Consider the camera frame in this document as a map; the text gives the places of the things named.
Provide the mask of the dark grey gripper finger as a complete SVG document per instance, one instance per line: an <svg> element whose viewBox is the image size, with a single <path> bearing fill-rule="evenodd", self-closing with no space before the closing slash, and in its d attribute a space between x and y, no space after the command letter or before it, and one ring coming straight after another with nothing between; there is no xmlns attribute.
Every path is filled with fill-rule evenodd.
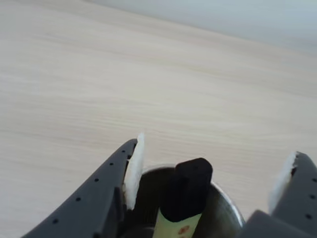
<svg viewBox="0 0 317 238"><path fill-rule="evenodd" d="M26 238L117 238L133 210L144 162L145 136L121 145Z"/></svg>
<svg viewBox="0 0 317 238"><path fill-rule="evenodd" d="M315 238L317 236L317 167L304 153L284 164L269 199L269 213L255 211L241 238Z"/></svg>

